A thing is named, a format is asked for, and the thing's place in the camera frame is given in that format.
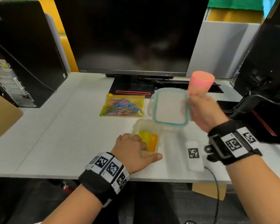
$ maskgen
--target wristband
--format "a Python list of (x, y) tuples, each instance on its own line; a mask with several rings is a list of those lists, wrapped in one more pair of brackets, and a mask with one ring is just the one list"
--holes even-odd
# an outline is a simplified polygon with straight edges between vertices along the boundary
[(214, 127), (209, 133), (208, 147), (211, 162), (221, 161), (224, 165), (232, 164), (251, 155), (262, 155), (260, 143), (241, 121), (228, 121)]
[(106, 207), (129, 180), (127, 168), (111, 153), (99, 153), (85, 167), (79, 181)]

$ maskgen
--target pink cup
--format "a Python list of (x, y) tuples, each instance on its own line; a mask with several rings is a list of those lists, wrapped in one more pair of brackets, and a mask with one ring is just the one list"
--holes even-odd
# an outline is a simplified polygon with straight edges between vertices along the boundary
[(189, 82), (188, 95), (206, 94), (215, 77), (205, 71), (194, 71)]

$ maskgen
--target black monitor screen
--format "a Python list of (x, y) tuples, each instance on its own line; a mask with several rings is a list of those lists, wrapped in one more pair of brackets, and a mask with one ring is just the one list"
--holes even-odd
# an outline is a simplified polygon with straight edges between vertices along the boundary
[(187, 72), (209, 0), (55, 0), (81, 72)]

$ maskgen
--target fingernail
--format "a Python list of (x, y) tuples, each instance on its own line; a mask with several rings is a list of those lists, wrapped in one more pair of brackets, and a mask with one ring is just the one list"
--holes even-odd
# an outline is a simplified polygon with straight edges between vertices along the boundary
[(163, 155), (158, 153), (158, 160), (161, 160), (163, 158)]

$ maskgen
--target yellow wall panel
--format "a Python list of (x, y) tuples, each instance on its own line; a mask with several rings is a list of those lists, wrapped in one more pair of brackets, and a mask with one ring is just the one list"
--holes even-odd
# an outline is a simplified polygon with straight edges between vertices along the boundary
[(38, 0), (38, 1), (41, 3), (44, 12), (50, 14), (53, 17), (58, 33), (60, 35), (65, 35), (65, 31), (54, 0)]
[(70, 43), (68, 42), (67, 37), (60, 37), (60, 40), (64, 48), (65, 55), (67, 57), (67, 61), (70, 64), (70, 70), (72, 72), (79, 72), (74, 54), (72, 53), (72, 49), (70, 47)]
[(253, 10), (232, 10), (212, 8), (209, 21), (239, 22), (239, 23), (261, 23), (263, 20), (262, 11)]

